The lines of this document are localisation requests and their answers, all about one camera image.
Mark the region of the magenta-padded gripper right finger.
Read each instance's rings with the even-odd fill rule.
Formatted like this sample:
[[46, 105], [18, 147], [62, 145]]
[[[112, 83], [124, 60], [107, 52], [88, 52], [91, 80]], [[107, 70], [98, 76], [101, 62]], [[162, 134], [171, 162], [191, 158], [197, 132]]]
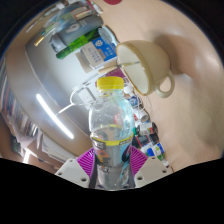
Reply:
[[130, 148], [130, 170], [135, 188], [143, 187], [173, 173], [157, 157], [148, 157], [135, 147]]

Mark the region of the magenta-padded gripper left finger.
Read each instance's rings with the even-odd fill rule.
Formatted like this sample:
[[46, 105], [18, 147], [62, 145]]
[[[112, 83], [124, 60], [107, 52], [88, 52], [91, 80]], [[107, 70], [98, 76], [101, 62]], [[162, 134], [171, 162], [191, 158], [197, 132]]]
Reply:
[[78, 186], [94, 189], [97, 182], [94, 149], [89, 149], [77, 159], [68, 159], [55, 175]]

